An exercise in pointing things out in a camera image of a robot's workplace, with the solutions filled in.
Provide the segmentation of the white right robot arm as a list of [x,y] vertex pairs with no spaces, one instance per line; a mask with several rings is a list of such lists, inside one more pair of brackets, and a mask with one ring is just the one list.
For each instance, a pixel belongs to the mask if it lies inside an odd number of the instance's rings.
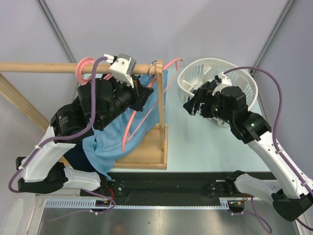
[[230,196],[247,193],[273,205],[285,220],[293,222],[313,204],[313,197],[305,187],[311,179],[297,176],[291,160],[282,158],[275,150],[272,129],[258,113],[248,110],[246,94],[238,86],[226,86],[214,93],[210,82],[194,91],[184,105],[192,116],[197,111],[204,118],[219,118],[230,125],[231,133],[248,145],[266,164],[277,180],[270,184],[237,170],[226,179],[225,190]]

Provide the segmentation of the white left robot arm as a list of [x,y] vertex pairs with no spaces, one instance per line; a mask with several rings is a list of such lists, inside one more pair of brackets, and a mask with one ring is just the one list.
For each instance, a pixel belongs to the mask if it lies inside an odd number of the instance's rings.
[[157,99],[146,75],[134,87],[97,78],[78,87],[75,100],[60,108],[33,152],[16,159],[19,192],[48,194],[79,188],[104,195],[108,172],[135,150],[158,121],[149,114]]

